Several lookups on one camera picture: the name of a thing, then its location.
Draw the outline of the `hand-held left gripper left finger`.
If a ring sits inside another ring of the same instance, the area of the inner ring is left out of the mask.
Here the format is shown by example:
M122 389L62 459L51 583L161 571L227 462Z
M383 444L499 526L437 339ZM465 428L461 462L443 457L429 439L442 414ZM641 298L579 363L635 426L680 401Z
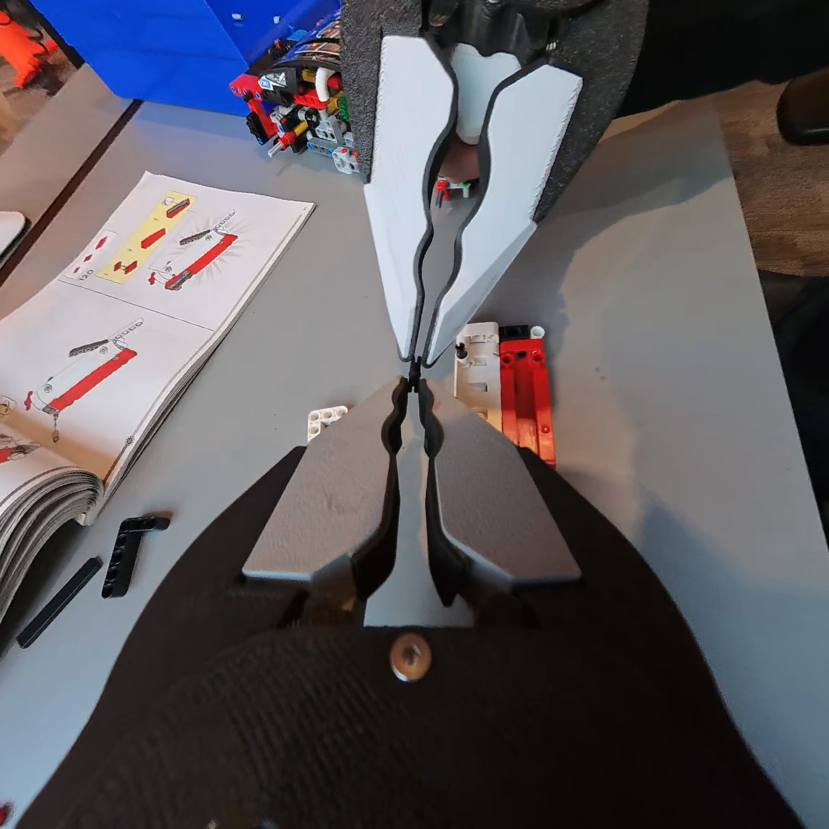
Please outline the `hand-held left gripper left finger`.
M326 424L244 562L247 579L364 603L396 563L401 447L409 382L395 377Z

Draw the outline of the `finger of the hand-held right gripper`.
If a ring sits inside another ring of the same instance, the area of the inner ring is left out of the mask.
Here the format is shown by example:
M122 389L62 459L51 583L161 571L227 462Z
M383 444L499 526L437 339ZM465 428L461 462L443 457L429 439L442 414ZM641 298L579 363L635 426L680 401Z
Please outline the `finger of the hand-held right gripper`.
M583 87L581 76L533 64L492 94L478 144L480 194L454 245L422 364L431 367L535 233L535 212Z
M364 197L399 358L412 361L433 238L431 195L458 118L457 79L430 35L383 36Z

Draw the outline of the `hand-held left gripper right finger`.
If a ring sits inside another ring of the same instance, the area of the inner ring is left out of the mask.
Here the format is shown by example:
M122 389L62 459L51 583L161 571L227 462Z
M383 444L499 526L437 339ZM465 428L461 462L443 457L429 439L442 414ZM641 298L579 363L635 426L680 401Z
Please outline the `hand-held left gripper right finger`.
M572 585L582 571L519 449L444 386L422 378L424 513L441 602Z

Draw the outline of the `person's right hand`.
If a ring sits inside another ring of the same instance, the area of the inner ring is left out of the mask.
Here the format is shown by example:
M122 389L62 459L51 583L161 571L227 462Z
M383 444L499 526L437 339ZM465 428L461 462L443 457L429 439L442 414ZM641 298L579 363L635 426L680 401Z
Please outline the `person's right hand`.
M440 176L455 183L478 179L480 177L478 145L466 143L457 136L453 137L441 165Z

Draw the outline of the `multicoloured toy brick car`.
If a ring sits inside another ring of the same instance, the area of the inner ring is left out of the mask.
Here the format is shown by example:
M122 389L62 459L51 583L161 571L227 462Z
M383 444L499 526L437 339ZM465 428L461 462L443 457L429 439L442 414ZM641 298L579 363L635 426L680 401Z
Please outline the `multicoloured toy brick car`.
M340 15L289 27L229 88L247 106L247 128L270 158L310 151L351 175L360 165L342 77Z

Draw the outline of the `white L-shaped brick beam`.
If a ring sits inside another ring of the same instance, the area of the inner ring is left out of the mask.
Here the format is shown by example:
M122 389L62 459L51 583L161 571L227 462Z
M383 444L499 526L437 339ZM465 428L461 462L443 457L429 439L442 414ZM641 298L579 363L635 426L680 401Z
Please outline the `white L-shaped brick beam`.
M314 409L307 416L307 442L310 443L349 411L345 405Z

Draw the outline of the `red and white brick panel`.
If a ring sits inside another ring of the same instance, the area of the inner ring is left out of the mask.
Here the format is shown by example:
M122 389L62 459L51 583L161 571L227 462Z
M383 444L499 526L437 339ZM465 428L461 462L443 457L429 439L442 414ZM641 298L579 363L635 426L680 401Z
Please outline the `red and white brick panel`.
M455 341L454 395L519 447L556 467L545 330L470 323Z

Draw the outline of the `blue plastic bin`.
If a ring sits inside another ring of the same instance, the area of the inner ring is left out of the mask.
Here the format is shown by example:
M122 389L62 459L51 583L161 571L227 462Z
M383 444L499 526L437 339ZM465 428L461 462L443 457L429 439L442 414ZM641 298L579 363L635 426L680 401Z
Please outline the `blue plastic bin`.
M230 84L276 40L338 1L34 1L54 33L119 97L245 116Z

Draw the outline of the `black L-shaped brick beam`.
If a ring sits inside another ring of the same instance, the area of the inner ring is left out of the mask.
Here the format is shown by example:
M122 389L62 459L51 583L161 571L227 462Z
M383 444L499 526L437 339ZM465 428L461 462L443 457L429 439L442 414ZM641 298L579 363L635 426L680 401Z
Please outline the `black L-shaped brick beam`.
M143 538L166 531L170 523L168 516L159 515L130 517L120 523L101 589L103 599L126 596Z

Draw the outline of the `open instruction booklet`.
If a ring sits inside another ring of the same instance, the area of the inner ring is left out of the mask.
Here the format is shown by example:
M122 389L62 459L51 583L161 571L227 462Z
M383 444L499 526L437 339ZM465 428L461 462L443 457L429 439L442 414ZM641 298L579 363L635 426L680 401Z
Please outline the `open instruction booklet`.
M1 325L1 615L89 525L304 228L314 203L146 171Z

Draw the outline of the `black flat brick bar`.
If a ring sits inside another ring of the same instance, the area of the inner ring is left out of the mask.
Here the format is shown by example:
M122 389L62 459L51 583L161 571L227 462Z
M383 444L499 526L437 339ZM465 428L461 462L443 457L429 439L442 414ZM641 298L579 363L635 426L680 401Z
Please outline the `black flat brick bar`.
M98 573L102 565L103 562L99 557L91 557L81 565L16 636L18 646L22 649L31 647L36 639L43 634L47 627L55 621L75 596L78 595L80 590Z

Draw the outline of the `orange and black object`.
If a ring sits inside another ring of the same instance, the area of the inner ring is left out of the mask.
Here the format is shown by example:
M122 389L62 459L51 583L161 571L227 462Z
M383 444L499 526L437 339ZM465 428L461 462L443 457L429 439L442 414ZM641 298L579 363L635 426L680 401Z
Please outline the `orange and black object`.
M1 2L1 54L14 71L14 84L25 89L51 70L51 58L60 51L25 2Z

